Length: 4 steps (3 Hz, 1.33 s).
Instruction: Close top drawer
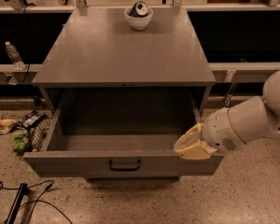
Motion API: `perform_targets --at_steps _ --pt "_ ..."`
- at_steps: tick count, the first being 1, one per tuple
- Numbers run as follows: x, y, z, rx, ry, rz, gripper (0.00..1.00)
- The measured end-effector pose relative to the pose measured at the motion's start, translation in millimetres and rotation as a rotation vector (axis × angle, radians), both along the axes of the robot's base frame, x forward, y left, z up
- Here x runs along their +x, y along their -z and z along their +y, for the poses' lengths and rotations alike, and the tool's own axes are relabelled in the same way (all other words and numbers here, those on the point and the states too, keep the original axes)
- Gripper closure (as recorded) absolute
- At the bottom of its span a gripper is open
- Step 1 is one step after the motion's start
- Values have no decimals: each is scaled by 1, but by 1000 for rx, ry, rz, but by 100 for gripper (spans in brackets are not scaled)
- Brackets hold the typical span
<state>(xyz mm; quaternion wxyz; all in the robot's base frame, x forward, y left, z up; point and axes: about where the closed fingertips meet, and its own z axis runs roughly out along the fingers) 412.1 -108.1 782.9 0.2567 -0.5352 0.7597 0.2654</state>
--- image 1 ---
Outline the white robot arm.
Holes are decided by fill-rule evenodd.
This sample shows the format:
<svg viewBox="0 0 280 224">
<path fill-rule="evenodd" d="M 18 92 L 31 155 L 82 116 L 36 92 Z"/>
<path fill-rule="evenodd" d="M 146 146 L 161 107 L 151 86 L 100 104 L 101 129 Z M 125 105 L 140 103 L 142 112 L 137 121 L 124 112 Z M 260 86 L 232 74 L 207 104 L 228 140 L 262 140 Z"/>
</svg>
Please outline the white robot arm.
<svg viewBox="0 0 280 224">
<path fill-rule="evenodd" d="M 175 142 L 174 152 L 185 160 L 205 160 L 259 138 L 280 139 L 280 71 L 265 81 L 261 96 L 221 108 L 190 128 Z"/>
</svg>

